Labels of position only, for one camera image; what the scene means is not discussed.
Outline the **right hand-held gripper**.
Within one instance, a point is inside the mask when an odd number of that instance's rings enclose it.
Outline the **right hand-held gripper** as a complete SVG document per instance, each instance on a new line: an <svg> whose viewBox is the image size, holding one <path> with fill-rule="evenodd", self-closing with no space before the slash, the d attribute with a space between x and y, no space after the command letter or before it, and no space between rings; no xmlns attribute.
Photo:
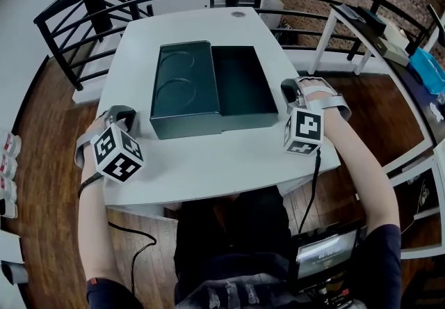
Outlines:
<svg viewBox="0 0 445 309"><path fill-rule="evenodd" d="M307 101L301 81L319 79L332 90L332 97ZM284 126L284 151L296 155L312 155L324 140L324 111L338 109L344 120L351 116L345 99L321 77L296 77L281 83L289 118Z"/></svg>

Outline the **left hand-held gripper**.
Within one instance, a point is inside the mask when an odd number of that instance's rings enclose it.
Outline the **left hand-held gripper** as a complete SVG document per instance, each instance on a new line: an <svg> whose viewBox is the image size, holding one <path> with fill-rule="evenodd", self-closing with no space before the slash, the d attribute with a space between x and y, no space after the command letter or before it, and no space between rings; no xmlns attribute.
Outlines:
<svg viewBox="0 0 445 309"><path fill-rule="evenodd" d="M84 167L84 148L92 147L96 171L118 183L124 183L145 166L139 143L131 135L136 111L114 105L104 112L108 128L100 135L83 134L76 142L75 164Z"/></svg>

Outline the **person's left hand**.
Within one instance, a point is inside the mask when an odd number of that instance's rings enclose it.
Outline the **person's left hand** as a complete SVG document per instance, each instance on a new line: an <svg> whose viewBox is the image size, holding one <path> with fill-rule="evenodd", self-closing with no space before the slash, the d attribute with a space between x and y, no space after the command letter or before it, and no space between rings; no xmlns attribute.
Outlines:
<svg viewBox="0 0 445 309"><path fill-rule="evenodd" d="M87 128L86 133L92 134L92 135L100 135L107 128L108 128L108 125L106 124L106 117L100 116L91 123L91 125Z"/></svg>

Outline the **person's right hand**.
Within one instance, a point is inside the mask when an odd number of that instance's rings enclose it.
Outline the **person's right hand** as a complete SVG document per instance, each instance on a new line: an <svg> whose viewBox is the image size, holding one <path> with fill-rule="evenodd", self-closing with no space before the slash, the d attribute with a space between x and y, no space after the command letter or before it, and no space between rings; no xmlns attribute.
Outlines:
<svg viewBox="0 0 445 309"><path fill-rule="evenodd" d="M301 81L303 93L307 101L332 97L332 90L319 79L304 79Z"/></svg>

